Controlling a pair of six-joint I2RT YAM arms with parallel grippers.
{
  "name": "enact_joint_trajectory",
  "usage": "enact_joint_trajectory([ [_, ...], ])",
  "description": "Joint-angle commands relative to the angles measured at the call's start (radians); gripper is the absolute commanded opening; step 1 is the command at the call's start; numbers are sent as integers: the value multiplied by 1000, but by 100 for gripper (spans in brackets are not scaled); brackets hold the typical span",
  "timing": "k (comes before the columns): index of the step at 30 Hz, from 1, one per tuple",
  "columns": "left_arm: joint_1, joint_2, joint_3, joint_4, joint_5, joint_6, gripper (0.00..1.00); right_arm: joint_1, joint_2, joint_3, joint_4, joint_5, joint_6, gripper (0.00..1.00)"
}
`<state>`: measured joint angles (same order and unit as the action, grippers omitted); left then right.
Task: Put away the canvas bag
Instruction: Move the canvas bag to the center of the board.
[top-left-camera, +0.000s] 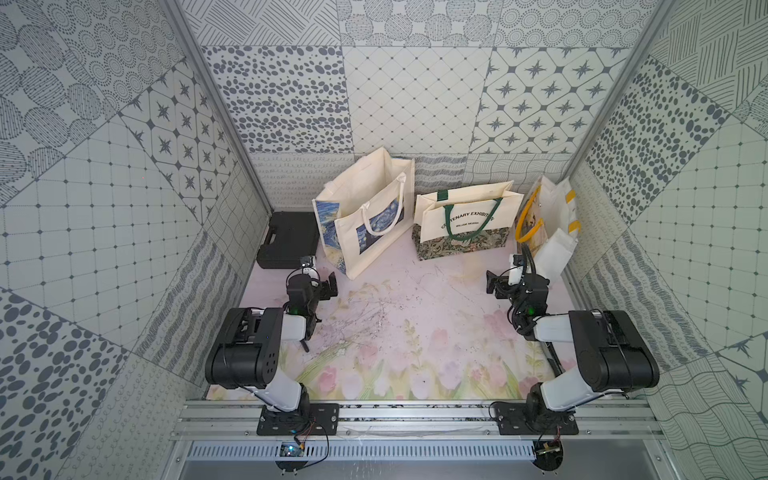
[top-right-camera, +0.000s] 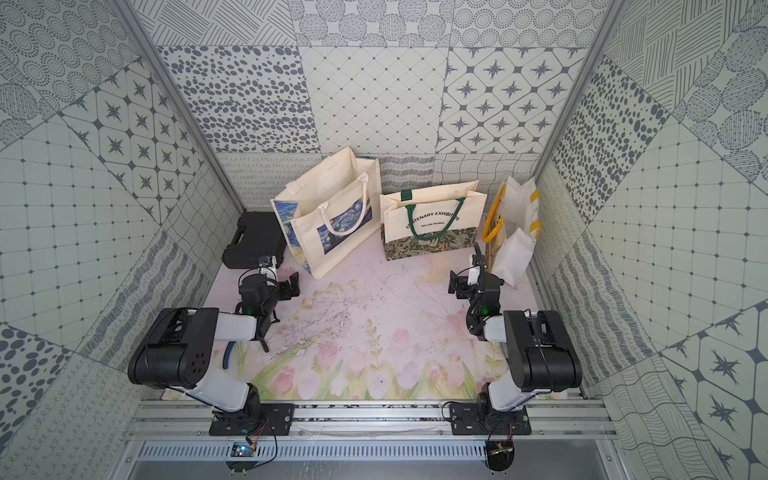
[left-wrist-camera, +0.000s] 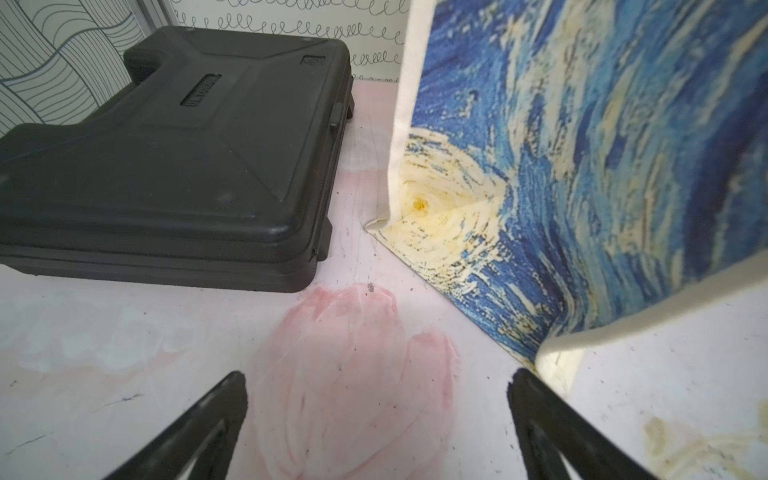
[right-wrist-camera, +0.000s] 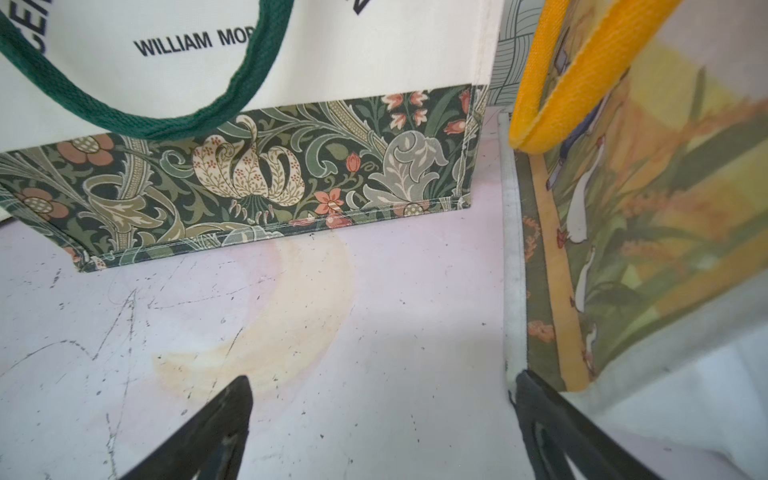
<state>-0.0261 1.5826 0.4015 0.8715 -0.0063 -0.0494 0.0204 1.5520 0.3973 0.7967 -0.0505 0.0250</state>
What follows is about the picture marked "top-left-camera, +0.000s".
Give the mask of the starry night canvas tote bag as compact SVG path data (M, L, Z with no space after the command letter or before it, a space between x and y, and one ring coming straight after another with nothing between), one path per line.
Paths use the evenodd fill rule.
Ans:
M379 148L326 183L312 206L326 258L354 279L413 225L415 161Z

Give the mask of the black tool near right arm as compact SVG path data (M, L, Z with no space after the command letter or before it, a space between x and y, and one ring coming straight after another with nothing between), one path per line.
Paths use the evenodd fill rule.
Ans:
M557 351L551 342L544 343L544 351L547 361L552 368L555 377L559 377L565 372L565 369L560 361Z

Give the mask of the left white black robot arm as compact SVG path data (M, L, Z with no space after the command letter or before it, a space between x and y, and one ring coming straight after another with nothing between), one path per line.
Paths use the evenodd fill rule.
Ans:
M320 319L317 307L338 295L336 276L323 280L313 267L286 278L288 301L281 307L230 309L204 365L205 379L227 390L245 390L269 414L306 420L310 414L306 387L279 366L283 344L297 342L308 350Z

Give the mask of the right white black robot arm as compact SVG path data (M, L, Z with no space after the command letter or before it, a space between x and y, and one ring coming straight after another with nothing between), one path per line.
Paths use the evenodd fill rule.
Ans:
M563 367L550 349L555 378L526 395L523 419L538 432L565 426L578 406L605 395L627 394L658 384L660 369L629 315L622 310L547 311L550 281L513 267L486 273L486 292L510 302L507 321L528 342L572 345L576 365Z

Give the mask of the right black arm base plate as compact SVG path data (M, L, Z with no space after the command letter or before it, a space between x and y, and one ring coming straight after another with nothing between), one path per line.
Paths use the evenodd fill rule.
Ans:
M573 412L554 412L520 401L494 401L488 410L500 435L557 436L579 433Z

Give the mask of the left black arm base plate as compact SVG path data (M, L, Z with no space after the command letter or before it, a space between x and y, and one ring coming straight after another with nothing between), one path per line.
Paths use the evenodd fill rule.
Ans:
M257 427L258 436L335 436L340 405L317 403L291 412L272 411L263 407Z

